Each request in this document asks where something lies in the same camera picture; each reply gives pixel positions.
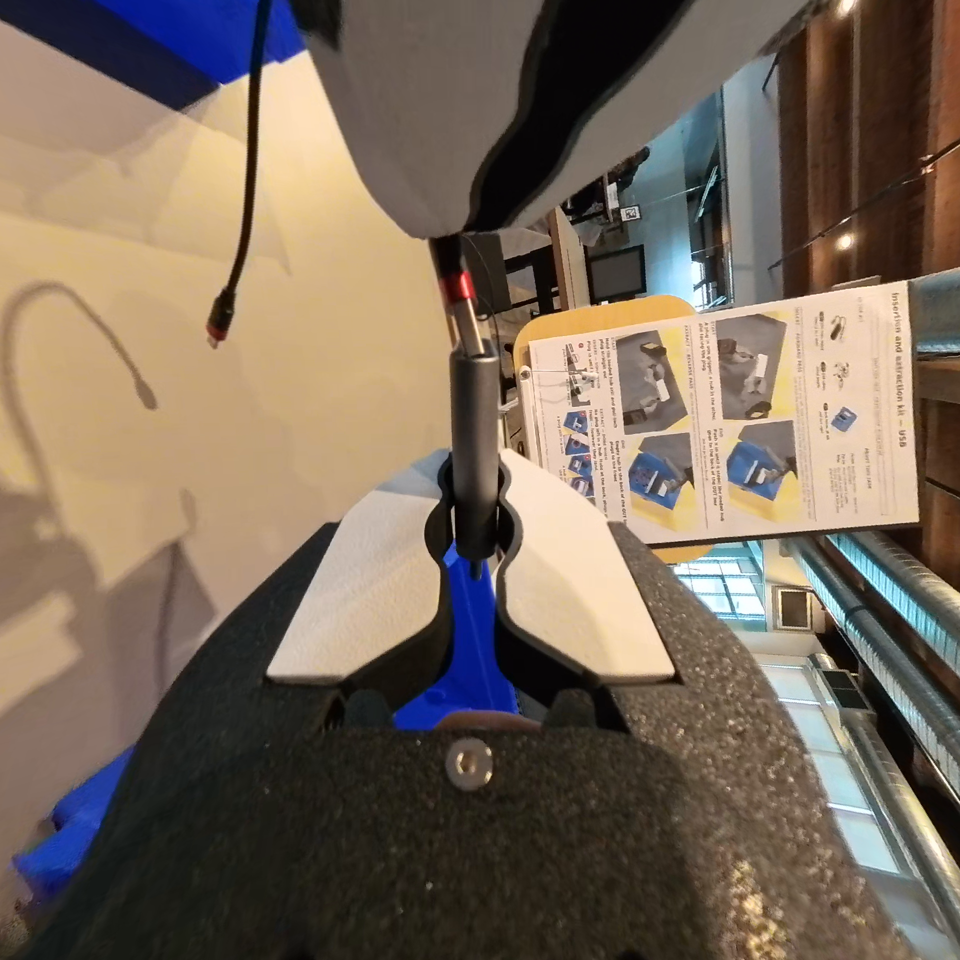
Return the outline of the long spiral air duct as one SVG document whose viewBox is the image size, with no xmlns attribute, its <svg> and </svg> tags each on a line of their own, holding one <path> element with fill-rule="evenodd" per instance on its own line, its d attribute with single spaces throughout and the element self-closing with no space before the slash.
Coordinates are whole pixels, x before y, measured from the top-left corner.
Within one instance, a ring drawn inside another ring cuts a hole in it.
<svg viewBox="0 0 960 960">
<path fill-rule="evenodd" d="M 950 790 L 958 794 L 958 708 L 814 540 L 806 536 L 788 537 L 785 545 L 918 747 Z"/>
<path fill-rule="evenodd" d="M 842 532 L 828 534 L 826 540 L 919 639 L 958 672 L 958 590 L 882 532 Z"/>
</svg>

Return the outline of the high grid window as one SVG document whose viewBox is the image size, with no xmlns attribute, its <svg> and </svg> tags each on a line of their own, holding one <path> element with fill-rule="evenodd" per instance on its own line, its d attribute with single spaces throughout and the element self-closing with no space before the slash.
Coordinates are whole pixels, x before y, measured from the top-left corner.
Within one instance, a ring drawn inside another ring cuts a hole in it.
<svg viewBox="0 0 960 960">
<path fill-rule="evenodd" d="M 741 632 L 765 632 L 762 565 L 746 543 L 716 546 L 701 557 L 672 563 L 673 573 L 716 618 Z"/>
</svg>

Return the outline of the grey usb hub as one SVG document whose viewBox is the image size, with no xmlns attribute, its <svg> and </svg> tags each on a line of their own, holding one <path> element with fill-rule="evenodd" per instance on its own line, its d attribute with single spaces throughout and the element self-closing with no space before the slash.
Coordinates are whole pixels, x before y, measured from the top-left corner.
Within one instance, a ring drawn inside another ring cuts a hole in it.
<svg viewBox="0 0 960 960">
<path fill-rule="evenodd" d="M 482 578 L 498 545 L 500 361 L 490 339 L 469 355 L 450 356 L 451 480 L 453 531 L 470 576 Z"/>
</svg>

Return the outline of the silver air duct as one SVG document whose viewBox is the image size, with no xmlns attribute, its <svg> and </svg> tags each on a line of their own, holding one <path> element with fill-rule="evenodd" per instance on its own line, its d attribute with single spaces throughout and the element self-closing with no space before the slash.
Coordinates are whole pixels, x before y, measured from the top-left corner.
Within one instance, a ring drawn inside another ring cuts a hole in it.
<svg viewBox="0 0 960 960">
<path fill-rule="evenodd" d="M 919 361 L 959 357 L 959 268 L 908 281 L 909 315 Z"/>
</svg>

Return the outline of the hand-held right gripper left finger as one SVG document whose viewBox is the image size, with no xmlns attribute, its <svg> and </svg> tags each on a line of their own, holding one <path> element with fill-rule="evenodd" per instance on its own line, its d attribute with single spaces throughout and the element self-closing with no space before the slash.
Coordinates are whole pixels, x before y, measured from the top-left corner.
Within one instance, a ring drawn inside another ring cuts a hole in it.
<svg viewBox="0 0 960 960">
<path fill-rule="evenodd" d="M 426 638 L 442 610 L 453 541 L 435 450 L 343 516 L 267 668 L 288 685 L 335 685 Z"/>
</svg>

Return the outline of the thin black rail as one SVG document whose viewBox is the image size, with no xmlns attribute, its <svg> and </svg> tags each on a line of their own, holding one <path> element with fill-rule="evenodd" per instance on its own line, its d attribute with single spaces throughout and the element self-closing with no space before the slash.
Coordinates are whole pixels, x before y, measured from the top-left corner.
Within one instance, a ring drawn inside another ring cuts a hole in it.
<svg viewBox="0 0 960 960">
<path fill-rule="evenodd" d="M 927 177 L 935 172 L 937 165 L 942 160 L 948 158 L 958 150 L 959 137 L 956 137 L 949 141 L 941 149 L 922 156 L 918 161 L 918 165 L 914 169 L 885 184 L 868 198 L 859 202 L 856 206 L 849 210 L 845 216 L 812 233 L 797 246 L 789 248 L 781 255 L 780 258 L 777 258 L 773 263 L 769 264 L 767 267 L 767 272 L 772 273 L 775 270 L 782 268 L 789 260 L 796 258 L 798 255 L 808 251 L 817 242 L 826 239 L 833 234 L 846 230 L 846 228 L 851 226 L 861 214 L 884 202 L 887 200 L 887 198 L 893 196 L 895 193 L 923 182 Z"/>
</svg>

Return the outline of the white office table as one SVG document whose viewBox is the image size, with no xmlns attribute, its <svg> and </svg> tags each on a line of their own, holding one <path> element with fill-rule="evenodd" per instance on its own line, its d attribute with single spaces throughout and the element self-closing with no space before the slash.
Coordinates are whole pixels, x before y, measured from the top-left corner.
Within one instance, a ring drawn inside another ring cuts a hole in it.
<svg viewBox="0 0 960 960">
<path fill-rule="evenodd" d="M 547 216 L 561 311 L 592 304 L 584 247 L 566 212 L 556 206 Z"/>
</svg>

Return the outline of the square wall vent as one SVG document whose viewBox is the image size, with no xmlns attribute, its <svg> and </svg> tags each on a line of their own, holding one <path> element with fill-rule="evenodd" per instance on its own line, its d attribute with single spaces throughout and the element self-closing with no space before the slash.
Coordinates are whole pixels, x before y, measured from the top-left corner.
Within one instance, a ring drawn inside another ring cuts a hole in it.
<svg viewBox="0 0 960 960">
<path fill-rule="evenodd" d="M 776 632 L 814 633 L 814 600 L 812 590 L 791 584 L 771 587 L 771 612 Z"/>
</svg>

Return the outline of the printed instruction sheet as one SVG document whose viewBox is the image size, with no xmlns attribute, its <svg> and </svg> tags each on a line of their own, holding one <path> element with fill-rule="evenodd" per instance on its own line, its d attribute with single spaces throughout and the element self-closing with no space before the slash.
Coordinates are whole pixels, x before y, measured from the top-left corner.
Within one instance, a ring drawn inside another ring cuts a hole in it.
<svg viewBox="0 0 960 960">
<path fill-rule="evenodd" d="M 921 520 L 908 282 L 530 342 L 544 465 L 652 547 Z"/>
</svg>

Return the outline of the blue plastic bin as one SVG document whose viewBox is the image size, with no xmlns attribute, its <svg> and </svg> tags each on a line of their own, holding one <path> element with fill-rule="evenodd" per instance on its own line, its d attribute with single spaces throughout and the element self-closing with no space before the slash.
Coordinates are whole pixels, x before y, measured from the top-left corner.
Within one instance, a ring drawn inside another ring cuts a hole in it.
<svg viewBox="0 0 960 960">
<path fill-rule="evenodd" d="M 179 674 L 139 739 L 53 805 L 53 832 L 12 856 L 32 897 L 60 894 L 80 869 L 130 760 L 148 801 L 172 794 L 202 771 L 298 734 L 317 719 L 321 690 L 266 678 L 294 612 L 330 547 L 327 524 L 262 583 L 215 630 Z M 444 672 L 424 693 L 397 708 L 402 731 L 429 731 L 462 712 L 518 714 L 517 694 L 495 656 L 495 592 L 488 570 L 473 579 L 455 546 L 444 556 L 444 585 L 453 626 Z"/>
<path fill-rule="evenodd" d="M 2 23 L 168 109 L 250 72 L 255 1 L 3 1 Z"/>
</svg>

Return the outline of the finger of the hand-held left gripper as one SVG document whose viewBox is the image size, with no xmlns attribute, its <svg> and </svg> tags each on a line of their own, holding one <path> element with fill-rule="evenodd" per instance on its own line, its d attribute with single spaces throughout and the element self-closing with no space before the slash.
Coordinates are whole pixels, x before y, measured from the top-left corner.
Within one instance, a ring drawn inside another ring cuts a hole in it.
<svg viewBox="0 0 960 960">
<path fill-rule="evenodd" d="M 471 230 L 537 220 L 636 154 L 766 50 L 808 2 L 544 2 Z"/>
<path fill-rule="evenodd" d="M 300 2 L 299 31 L 370 196 L 404 234 L 519 226 L 528 200 L 490 178 L 529 103 L 546 2 Z"/>
</svg>

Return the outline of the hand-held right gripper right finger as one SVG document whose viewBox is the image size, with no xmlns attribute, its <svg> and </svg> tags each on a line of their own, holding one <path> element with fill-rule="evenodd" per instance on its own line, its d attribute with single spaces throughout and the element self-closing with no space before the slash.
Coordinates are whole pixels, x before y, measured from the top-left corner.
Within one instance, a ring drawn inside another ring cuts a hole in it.
<svg viewBox="0 0 960 960">
<path fill-rule="evenodd" d="M 496 597 L 528 649 L 603 685 L 674 680 L 666 645 L 604 514 L 513 450 L 500 455 Z"/>
</svg>

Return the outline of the black computer monitor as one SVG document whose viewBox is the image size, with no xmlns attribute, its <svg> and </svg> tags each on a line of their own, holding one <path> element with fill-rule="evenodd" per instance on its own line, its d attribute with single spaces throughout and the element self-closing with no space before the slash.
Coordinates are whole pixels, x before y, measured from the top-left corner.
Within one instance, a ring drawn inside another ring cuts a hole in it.
<svg viewBox="0 0 960 960">
<path fill-rule="evenodd" d="M 648 293 L 642 244 L 587 258 L 585 265 L 590 302 L 595 306 L 636 299 Z"/>
</svg>

